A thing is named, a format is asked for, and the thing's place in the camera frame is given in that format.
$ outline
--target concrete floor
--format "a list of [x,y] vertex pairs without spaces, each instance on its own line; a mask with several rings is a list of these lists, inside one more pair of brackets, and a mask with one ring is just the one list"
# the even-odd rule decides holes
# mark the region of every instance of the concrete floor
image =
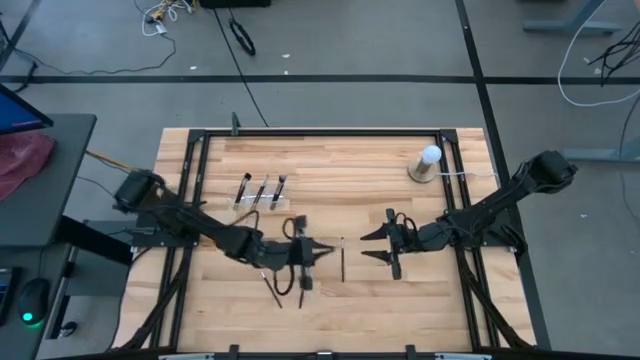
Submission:
[[[526,34],[521,23],[568,16],[581,2],[466,0],[485,75],[554,77],[570,39]],[[10,32],[27,7],[28,2],[19,0],[0,4]],[[220,13],[226,21],[226,11]],[[270,8],[234,13],[252,34],[259,54],[250,58],[234,44],[245,74],[472,75],[453,1],[275,0]],[[631,0],[616,0],[605,4],[596,18],[616,21],[626,33],[638,12]],[[163,68],[136,75],[237,75],[214,18],[204,12],[181,12],[167,28],[176,40],[177,54]],[[618,38],[579,39],[565,74],[595,76],[583,59],[597,56]],[[140,34],[140,14],[129,0],[43,0],[18,47],[67,71],[143,67],[158,63],[171,50],[163,39]],[[24,75],[28,67],[14,54],[0,75]],[[41,67],[37,75],[60,74]],[[638,75],[639,68],[631,66],[619,76]],[[250,87],[272,126],[485,126],[473,84]],[[637,85],[586,85],[568,86],[567,92],[589,102],[636,89]],[[512,171],[544,149],[617,146],[631,106],[627,102],[577,108],[553,85],[490,85],[488,90]],[[96,114],[90,148],[139,167],[153,165],[164,127],[227,126],[232,111],[244,126],[261,126],[242,84],[41,84],[21,95],[45,113]],[[627,138],[640,135],[639,117],[636,113]],[[629,203],[640,214],[640,170],[635,165],[579,166],[567,190],[532,196],[520,206],[551,344],[556,350],[640,355],[640,225],[624,207],[620,182],[622,173]],[[109,189],[122,181],[121,173],[91,159],[85,160],[80,173],[100,179]],[[95,186],[77,182],[66,213],[77,219],[124,219],[110,204]],[[40,355],[104,350],[116,326],[117,295],[114,291],[111,297],[77,300],[68,319],[79,320],[78,333],[64,343],[46,344]],[[87,324],[83,329],[83,312],[94,316],[91,324],[102,326]]]

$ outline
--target red cloth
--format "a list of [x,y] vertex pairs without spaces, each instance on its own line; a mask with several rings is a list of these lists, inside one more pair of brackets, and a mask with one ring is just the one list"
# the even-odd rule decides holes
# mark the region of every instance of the red cloth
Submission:
[[55,140],[37,131],[0,135],[0,201],[46,164]]

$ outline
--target computer screen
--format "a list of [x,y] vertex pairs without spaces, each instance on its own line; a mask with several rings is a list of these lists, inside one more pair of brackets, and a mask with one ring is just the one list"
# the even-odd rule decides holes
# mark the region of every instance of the computer screen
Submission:
[[0,85],[0,134],[40,129],[53,121]]

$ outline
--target wooden table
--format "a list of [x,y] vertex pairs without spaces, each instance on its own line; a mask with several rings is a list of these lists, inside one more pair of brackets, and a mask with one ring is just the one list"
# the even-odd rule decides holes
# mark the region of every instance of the wooden table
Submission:
[[[189,129],[165,129],[154,171],[175,186],[180,180]],[[457,129],[466,171],[491,173],[482,129]],[[216,137],[210,143],[203,205],[211,216],[230,222],[228,193],[237,191],[250,172],[260,183],[266,174],[287,174],[283,206],[262,211],[259,228],[282,238],[285,218],[308,216],[308,234],[338,245],[346,239],[346,282],[341,282],[340,252],[321,260],[312,273],[314,289],[298,309],[299,289],[281,298],[279,309],[260,271],[226,258],[211,240],[202,240],[193,255],[179,351],[226,352],[401,352],[469,351],[469,334],[454,252],[401,256],[403,279],[394,281],[381,261],[362,250],[388,249],[388,241],[358,238],[377,229],[385,209],[412,217],[418,226],[446,208],[442,178],[428,184],[409,179],[406,166],[433,138],[425,137]],[[448,156],[453,169],[452,157]],[[496,189],[492,176],[467,177],[472,201]],[[461,201],[458,196],[458,207]],[[187,199],[191,198],[191,185]],[[154,306],[165,249],[154,249],[131,269],[122,303],[115,345],[129,339]],[[507,248],[483,248],[490,291],[496,306],[525,340],[534,335],[515,258]],[[288,271],[279,273],[281,287]],[[481,306],[476,313],[483,344],[488,345]],[[163,339],[168,338],[165,316]]]

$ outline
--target white ball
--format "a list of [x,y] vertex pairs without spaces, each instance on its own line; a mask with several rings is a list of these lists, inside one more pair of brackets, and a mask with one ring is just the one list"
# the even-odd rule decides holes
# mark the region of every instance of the white ball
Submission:
[[440,161],[442,150],[436,145],[429,145],[422,150],[422,162],[425,164],[435,164]]

